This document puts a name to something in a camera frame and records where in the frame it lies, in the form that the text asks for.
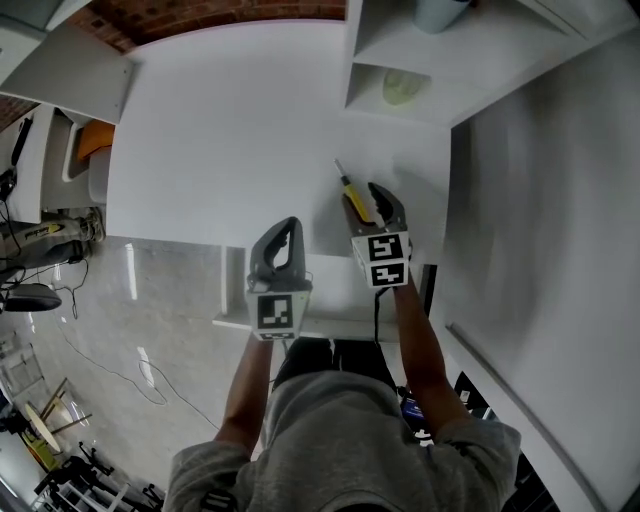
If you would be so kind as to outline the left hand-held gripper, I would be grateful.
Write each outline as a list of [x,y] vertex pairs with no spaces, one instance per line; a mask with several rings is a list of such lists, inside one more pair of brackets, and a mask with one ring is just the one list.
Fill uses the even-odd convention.
[[304,279],[305,249],[301,222],[285,218],[271,226],[254,244],[245,294],[251,331],[261,341],[293,341],[300,336],[312,284],[299,290],[272,290],[277,277]]

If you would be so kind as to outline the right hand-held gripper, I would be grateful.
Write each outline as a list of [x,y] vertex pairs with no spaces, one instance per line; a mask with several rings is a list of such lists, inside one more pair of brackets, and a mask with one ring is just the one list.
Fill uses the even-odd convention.
[[368,188],[386,231],[373,235],[373,223],[366,221],[347,195],[342,196],[347,224],[352,236],[353,253],[365,281],[371,289],[403,286],[408,283],[412,253],[405,209],[399,199],[385,187],[369,182]]

